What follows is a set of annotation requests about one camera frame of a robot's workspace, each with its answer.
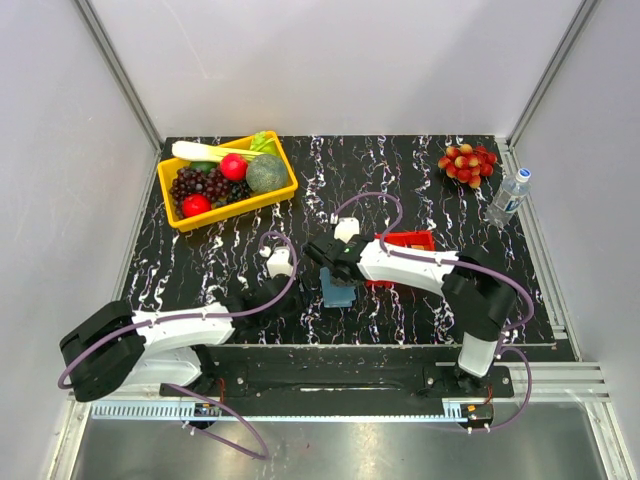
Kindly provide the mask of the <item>blue card holder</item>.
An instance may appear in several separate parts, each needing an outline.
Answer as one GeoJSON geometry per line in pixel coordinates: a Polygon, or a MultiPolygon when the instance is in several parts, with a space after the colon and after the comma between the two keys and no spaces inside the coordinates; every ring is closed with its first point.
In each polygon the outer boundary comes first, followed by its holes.
{"type": "Polygon", "coordinates": [[[354,286],[338,286],[331,280],[327,267],[320,269],[323,305],[325,308],[350,308],[356,300],[354,286]]]}

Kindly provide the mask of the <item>red plastic bin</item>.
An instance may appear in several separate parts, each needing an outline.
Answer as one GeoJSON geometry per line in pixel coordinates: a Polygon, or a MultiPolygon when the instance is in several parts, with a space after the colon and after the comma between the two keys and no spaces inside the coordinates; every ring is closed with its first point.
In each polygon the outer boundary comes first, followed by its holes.
{"type": "MultiPolygon", "coordinates": [[[[433,236],[428,230],[389,233],[385,237],[385,242],[394,246],[412,248],[422,251],[436,250],[433,236]]],[[[367,287],[381,287],[386,289],[394,287],[394,283],[389,281],[367,280],[365,282],[365,285],[367,287]]]]}

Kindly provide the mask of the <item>yellow plastic tray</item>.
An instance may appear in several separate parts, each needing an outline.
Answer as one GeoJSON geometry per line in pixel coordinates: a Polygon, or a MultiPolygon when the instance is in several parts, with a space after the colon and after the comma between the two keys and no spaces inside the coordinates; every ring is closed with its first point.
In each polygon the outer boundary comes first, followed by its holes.
{"type": "Polygon", "coordinates": [[[188,232],[294,196],[298,181],[273,131],[222,145],[177,141],[157,167],[170,226],[188,232]]]}

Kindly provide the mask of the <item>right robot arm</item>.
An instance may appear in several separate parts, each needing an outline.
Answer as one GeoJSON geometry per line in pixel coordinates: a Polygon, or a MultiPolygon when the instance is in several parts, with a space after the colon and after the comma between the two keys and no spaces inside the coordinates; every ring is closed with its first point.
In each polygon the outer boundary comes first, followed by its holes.
{"type": "Polygon", "coordinates": [[[303,252],[345,285],[388,282],[443,298],[461,329],[457,388],[475,396],[489,386],[502,328],[516,303],[517,290],[508,277],[470,254],[412,249],[360,234],[344,241],[325,233],[303,252]]]}

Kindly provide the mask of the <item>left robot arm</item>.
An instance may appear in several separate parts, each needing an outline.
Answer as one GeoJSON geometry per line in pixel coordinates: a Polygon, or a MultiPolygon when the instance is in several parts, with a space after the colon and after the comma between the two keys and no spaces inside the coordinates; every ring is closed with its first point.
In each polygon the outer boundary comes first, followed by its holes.
{"type": "Polygon", "coordinates": [[[58,387],[93,402],[125,386],[174,383],[193,394],[213,390],[217,372],[197,352],[219,346],[302,309],[298,281],[279,274],[210,305],[151,312],[124,300],[104,305],[59,343],[65,369],[58,387]]]}

